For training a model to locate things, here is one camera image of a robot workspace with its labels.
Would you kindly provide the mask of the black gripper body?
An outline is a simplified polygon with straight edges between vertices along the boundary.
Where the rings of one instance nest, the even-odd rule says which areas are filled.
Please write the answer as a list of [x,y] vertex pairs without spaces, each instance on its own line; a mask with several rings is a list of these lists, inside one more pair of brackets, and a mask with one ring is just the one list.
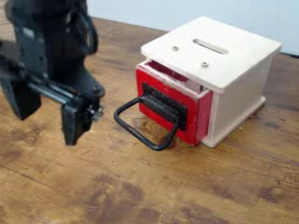
[[80,38],[68,29],[39,30],[31,35],[15,29],[16,40],[0,40],[1,80],[24,81],[31,90],[63,106],[68,102],[88,108],[92,120],[103,112],[105,90],[84,65],[87,57]]

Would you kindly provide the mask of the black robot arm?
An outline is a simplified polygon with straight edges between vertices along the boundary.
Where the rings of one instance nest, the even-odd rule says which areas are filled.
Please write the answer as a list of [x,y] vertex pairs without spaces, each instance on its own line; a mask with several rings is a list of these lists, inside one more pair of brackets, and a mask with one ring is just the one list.
[[7,0],[15,40],[0,40],[0,88],[19,119],[45,96],[60,103],[67,145],[101,117],[105,90],[84,65],[99,49],[87,0]]

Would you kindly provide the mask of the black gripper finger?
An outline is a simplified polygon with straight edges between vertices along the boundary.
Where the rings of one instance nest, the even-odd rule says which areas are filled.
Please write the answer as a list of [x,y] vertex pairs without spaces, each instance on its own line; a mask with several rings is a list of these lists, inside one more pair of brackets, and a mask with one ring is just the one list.
[[41,97],[27,86],[24,81],[1,80],[5,99],[16,117],[24,120],[41,106]]
[[73,102],[61,106],[61,129],[67,145],[75,145],[81,135],[89,131],[92,116],[88,108]]

